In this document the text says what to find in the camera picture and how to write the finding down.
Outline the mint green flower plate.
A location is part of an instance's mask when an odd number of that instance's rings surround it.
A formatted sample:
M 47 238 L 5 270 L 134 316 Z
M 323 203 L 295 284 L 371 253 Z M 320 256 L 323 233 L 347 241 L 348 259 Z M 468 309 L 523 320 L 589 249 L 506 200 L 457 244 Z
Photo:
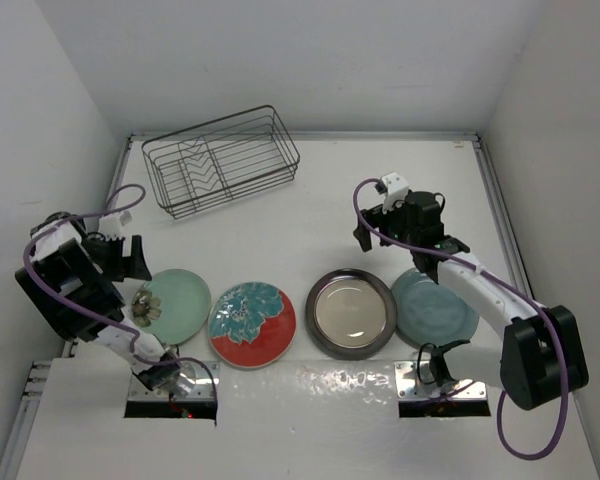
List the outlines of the mint green flower plate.
M 169 345 L 180 345 L 196 335 L 210 309 L 207 283 L 183 269 L 156 273 L 136 291 L 130 305 L 134 324 Z

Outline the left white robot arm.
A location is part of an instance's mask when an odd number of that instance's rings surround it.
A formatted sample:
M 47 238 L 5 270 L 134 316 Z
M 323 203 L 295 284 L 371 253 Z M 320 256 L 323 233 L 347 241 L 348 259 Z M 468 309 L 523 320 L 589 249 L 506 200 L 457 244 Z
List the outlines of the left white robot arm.
M 105 227 L 88 231 L 83 219 L 56 212 L 30 231 L 26 265 L 16 282 L 66 341 L 103 345 L 128 362 L 147 390 L 185 399 L 194 369 L 147 332 L 164 312 L 163 302 L 141 288 L 127 303 L 116 285 L 125 279 L 149 281 L 142 238 L 127 236 L 128 213 L 107 215 Z

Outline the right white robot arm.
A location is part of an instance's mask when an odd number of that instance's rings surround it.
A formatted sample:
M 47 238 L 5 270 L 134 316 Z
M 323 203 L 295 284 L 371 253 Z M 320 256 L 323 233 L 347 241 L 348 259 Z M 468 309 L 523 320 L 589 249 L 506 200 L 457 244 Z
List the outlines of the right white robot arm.
M 383 246 L 410 251 L 416 269 L 447 289 L 502 340 L 501 390 L 521 409 L 532 410 L 589 383 L 589 372 L 574 314 L 547 308 L 484 269 L 470 248 L 444 231 L 440 193 L 403 188 L 389 191 L 372 179 L 384 201 L 355 210 L 354 236 L 363 251 L 378 237 Z

